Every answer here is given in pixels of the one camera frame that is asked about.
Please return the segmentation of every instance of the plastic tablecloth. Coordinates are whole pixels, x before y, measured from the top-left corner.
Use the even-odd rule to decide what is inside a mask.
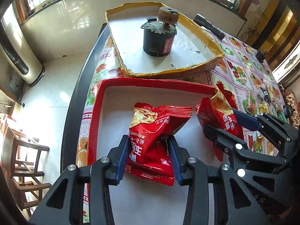
[[[214,34],[208,33],[215,39],[225,53],[225,57],[218,66],[214,70],[206,72],[185,71],[180,74],[167,75],[169,79],[184,80],[211,86],[221,82],[225,89],[230,90],[235,95],[235,101],[239,110],[247,112],[247,100],[251,99],[253,106],[250,113],[252,114],[262,114],[257,100],[255,100],[256,92],[260,85],[263,87],[268,85],[269,88],[271,86],[276,101],[281,105],[284,104],[283,97],[268,64],[266,61],[261,64],[256,59],[255,54],[257,51],[255,49],[231,35],[226,34],[225,38],[220,40]],[[124,76],[121,72],[120,63],[112,39],[109,36],[99,56],[82,115],[76,156],[76,165],[79,167],[87,164],[89,128],[99,85],[102,80],[121,77]],[[273,108],[270,110],[271,114],[280,117]],[[252,151],[267,155],[276,155],[278,153],[277,149],[266,138],[259,138],[259,133],[249,131],[245,128],[243,128],[243,131],[245,141]],[[83,212],[85,222],[89,221],[88,210],[88,196],[87,190],[85,189]]]

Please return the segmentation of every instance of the wooden furniture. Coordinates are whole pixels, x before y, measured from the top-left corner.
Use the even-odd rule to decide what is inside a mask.
[[[0,113],[0,134],[4,135],[4,129],[6,124],[6,119],[8,115],[5,113]]]
[[[27,136],[26,134],[12,130],[13,134],[15,135],[13,141],[13,149],[12,149],[12,156],[11,156],[11,171],[10,176],[18,176],[18,177],[36,177],[36,176],[44,176],[44,172],[38,172],[38,163],[40,160],[41,152],[46,151],[48,152],[50,149],[48,146],[39,145],[37,142],[32,138]],[[37,157],[35,159],[34,168],[29,167],[28,165],[33,166],[32,162],[21,161],[16,159],[17,149],[18,146],[24,146],[32,149],[37,149]]]
[[[1,168],[15,203],[21,210],[23,210],[37,206],[42,199],[43,189],[50,188],[51,184],[42,184],[36,178],[36,176],[44,176],[44,172],[37,171],[38,160],[40,158],[41,151],[49,151],[49,147],[22,140],[21,137],[28,138],[28,140],[32,141],[32,138],[29,138],[21,132],[12,130],[7,124],[5,125]],[[16,160],[18,146],[25,146],[38,150],[37,161],[35,165],[33,162]],[[17,182],[14,176],[22,177],[23,180],[21,182]],[[34,184],[32,181],[24,182],[24,177],[32,177],[37,184]],[[25,192],[31,192],[37,200],[28,202]]]

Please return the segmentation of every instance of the small snack package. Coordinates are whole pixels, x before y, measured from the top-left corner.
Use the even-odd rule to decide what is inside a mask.
[[[166,137],[176,134],[192,116],[191,107],[134,105],[129,127],[131,153],[126,171],[138,177],[172,186],[173,170]]]
[[[263,113],[271,113],[269,104],[265,101],[265,94],[261,88],[259,88],[256,93],[256,99],[257,99],[260,115],[262,115]]]
[[[248,90],[246,95],[246,101],[243,101],[243,104],[245,103],[245,110],[248,114],[254,115],[257,114],[257,107],[256,107],[256,100],[255,100],[255,94],[253,91]]]
[[[286,118],[284,116],[283,107],[276,99],[272,99],[270,104],[270,111],[271,114],[275,117],[281,119],[282,121],[286,122]]]
[[[225,91],[223,84],[216,84],[216,94],[212,97],[203,98],[201,103],[196,106],[198,120],[202,126],[212,125],[237,136],[244,140],[242,126],[237,124],[236,117],[232,107],[237,109],[234,95],[230,91]],[[215,143],[209,140],[217,159],[223,161],[223,152],[215,146]]]

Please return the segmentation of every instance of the white floor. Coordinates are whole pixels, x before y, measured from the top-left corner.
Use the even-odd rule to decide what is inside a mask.
[[[44,77],[32,88],[23,88],[21,109],[17,121],[22,131],[39,138],[39,144],[49,146],[42,151],[38,171],[44,171],[41,182],[54,183],[60,175],[62,135],[70,99],[88,53],[56,58],[44,63]],[[36,150],[29,149],[28,161],[35,161]]]

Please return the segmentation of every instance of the table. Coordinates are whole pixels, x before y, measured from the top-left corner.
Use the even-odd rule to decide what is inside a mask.
[[[89,128],[99,84],[104,79],[124,77],[107,26],[102,27],[101,30],[102,32],[79,76],[68,109],[62,144],[61,171],[74,162],[79,167],[86,165]],[[170,78],[211,86],[221,82],[225,89],[233,92],[238,109],[243,112],[246,112],[247,94],[254,94],[259,85],[264,85],[268,81],[276,92],[277,101],[284,104],[269,66],[266,62],[259,63],[255,58],[256,50],[228,34],[222,41],[212,33],[210,35],[225,53],[225,58],[218,66],[209,72],[191,73],[186,71],[172,75]],[[257,103],[255,103],[254,113],[260,114]],[[245,128],[243,128],[243,132],[245,141],[253,151],[267,155],[277,154],[276,148],[264,137],[259,138],[257,132],[248,131]],[[77,151],[75,151],[75,141],[78,142]],[[84,200],[84,220],[88,222],[87,190],[85,190]]]
[[[236,38],[226,34],[221,41],[215,35],[210,35],[216,40],[220,47],[224,50],[225,58],[218,64],[218,66],[209,72],[184,73],[172,75],[172,79],[184,80],[205,85],[215,85],[216,83],[223,83],[224,88],[230,90],[235,95],[235,100],[238,109],[246,111],[247,95],[253,95],[257,92],[260,85],[268,83],[272,84],[275,96],[280,104],[284,104],[283,97],[280,93],[279,87],[271,73],[266,62],[261,64],[256,58],[256,50],[247,46]],[[77,149],[77,161],[79,166],[86,165],[86,149],[89,134],[89,125],[93,111],[93,104],[98,90],[98,85],[103,79],[123,77],[121,72],[119,60],[117,58],[115,48],[112,44],[110,36],[108,37],[102,54],[99,57],[96,70],[94,72],[92,81],[90,83],[87,94],[85,107],[82,115],[82,121],[79,132],[79,142]],[[254,103],[255,108],[252,114],[260,114],[260,109],[257,102]],[[277,150],[273,147],[266,138],[259,138],[257,132],[244,130],[245,141],[248,146],[256,152],[267,155],[276,155]]]

